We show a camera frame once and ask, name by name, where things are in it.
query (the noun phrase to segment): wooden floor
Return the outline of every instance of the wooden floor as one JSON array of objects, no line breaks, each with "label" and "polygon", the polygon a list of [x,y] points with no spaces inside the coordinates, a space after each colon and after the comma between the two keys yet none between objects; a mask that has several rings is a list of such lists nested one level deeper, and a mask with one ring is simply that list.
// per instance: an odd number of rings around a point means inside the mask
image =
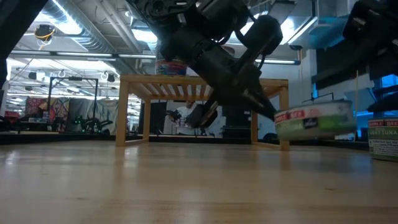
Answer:
[{"label": "wooden floor", "polygon": [[398,223],[398,163],[258,149],[0,146],[0,223]]}]

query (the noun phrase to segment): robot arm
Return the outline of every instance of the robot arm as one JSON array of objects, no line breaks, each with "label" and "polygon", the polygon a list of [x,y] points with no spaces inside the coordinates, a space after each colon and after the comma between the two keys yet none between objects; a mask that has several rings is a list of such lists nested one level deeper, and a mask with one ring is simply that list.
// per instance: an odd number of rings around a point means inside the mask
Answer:
[{"label": "robot arm", "polygon": [[[282,41],[276,19],[254,18],[243,0],[206,0],[199,6],[194,0],[127,1],[161,41],[162,56],[184,61],[214,88],[207,103],[198,109],[201,111],[190,117],[192,127],[208,124],[218,105],[249,108],[274,120],[275,109],[264,96],[261,71],[254,61],[260,54],[265,59]],[[249,18],[254,24],[242,35],[240,30]],[[221,47],[232,32],[247,47],[239,59]]]}]

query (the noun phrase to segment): wooden table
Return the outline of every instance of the wooden table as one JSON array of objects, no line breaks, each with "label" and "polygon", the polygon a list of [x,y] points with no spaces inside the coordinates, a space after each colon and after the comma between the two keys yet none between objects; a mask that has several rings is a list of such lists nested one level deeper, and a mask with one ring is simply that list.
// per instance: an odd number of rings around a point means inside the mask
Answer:
[{"label": "wooden table", "polygon": [[[288,80],[261,78],[260,84],[268,98],[279,95],[281,110],[289,108]],[[206,101],[213,92],[212,87],[200,77],[171,75],[122,75],[119,91],[119,114],[116,134],[117,146],[130,146],[149,141],[150,101],[151,100],[197,100]],[[129,94],[135,94],[145,102],[143,137],[140,140],[126,141],[127,107]],[[257,146],[289,150],[289,142],[280,145],[258,142],[258,115],[251,113],[251,141]]]}]

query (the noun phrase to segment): ceiling duct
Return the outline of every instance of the ceiling duct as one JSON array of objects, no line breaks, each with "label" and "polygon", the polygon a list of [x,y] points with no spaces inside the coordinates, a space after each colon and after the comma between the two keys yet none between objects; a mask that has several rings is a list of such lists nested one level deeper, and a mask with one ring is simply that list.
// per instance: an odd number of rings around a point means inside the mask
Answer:
[{"label": "ceiling duct", "polygon": [[[87,51],[115,53],[112,45],[71,0],[59,2],[49,0],[42,9],[42,14],[47,16],[50,22],[62,32],[76,35],[73,40]],[[106,63],[122,73],[135,70],[120,58],[114,62]]]}]

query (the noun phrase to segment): ceiling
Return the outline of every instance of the ceiling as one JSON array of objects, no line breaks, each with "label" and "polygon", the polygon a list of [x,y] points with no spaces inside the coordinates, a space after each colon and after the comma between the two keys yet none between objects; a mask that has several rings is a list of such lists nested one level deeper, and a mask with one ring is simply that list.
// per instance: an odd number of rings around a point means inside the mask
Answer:
[{"label": "ceiling", "polygon": [[[250,0],[246,1],[248,6],[252,7],[252,12],[263,14],[268,10],[266,5],[261,4],[264,0]],[[100,41],[107,46],[108,51],[127,54],[154,54],[153,47],[147,49],[147,46],[154,46],[156,37],[151,32],[143,32],[141,30],[131,30],[130,25],[132,20],[131,15],[133,12],[125,0],[49,0],[50,3],[60,4],[68,7],[65,11],[70,12],[70,18],[74,21],[84,22],[85,27],[89,27],[89,34],[95,35]],[[319,7],[316,8],[319,18],[336,18],[340,14],[344,14],[345,5],[351,4],[351,0],[319,0]],[[297,5],[289,14],[287,19],[282,24],[284,33],[284,41],[286,43],[291,39],[297,31],[302,28],[303,24],[308,22],[313,16],[311,0],[298,0]],[[87,52],[87,50],[79,44],[75,36],[71,36],[65,32],[65,29],[58,29],[52,40],[47,44],[37,40],[33,32],[41,24],[48,24],[56,26],[51,18],[44,14],[39,14],[36,20],[32,23],[25,35],[21,38],[16,45],[16,49],[20,50],[46,50],[57,52]],[[308,40],[312,39],[310,31],[317,24],[311,24],[311,27],[306,30],[291,44],[300,44],[310,46]],[[248,30],[250,23],[244,27]],[[235,57],[240,57],[246,48],[238,41],[233,39],[226,44],[231,47],[235,52]],[[285,45],[280,45],[269,58],[295,60],[298,59],[297,52],[290,49]],[[84,60],[52,60],[52,59],[38,59],[38,58],[9,58],[7,60],[9,65],[12,65],[11,72],[11,89],[9,93],[20,94],[38,94],[46,95],[49,91],[49,77],[58,77],[65,75],[79,76],[85,78],[98,78],[99,79],[99,92],[98,95],[105,96],[118,96],[119,88],[119,73],[121,69],[117,67],[116,63],[102,62],[102,61],[84,61]],[[124,66],[131,68],[131,73],[153,73],[154,60],[137,60],[137,59],[124,59],[122,62]],[[29,78],[29,73],[36,72],[44,74],[40,80],[33,80]],[[114,74],[115,82],[108,82],[107,75]],[[94,93],[93,88],[86,88],[93,83],[85,82],[72,82],[68,80],[63,81],[64,85],[58,84],[53,90],[54,95],[67,94],[66,87],[84,87],[81,88],[79,93],[75,95],[92,97]],[[26,90],[26,86],[31,85],[33,90]]]}]

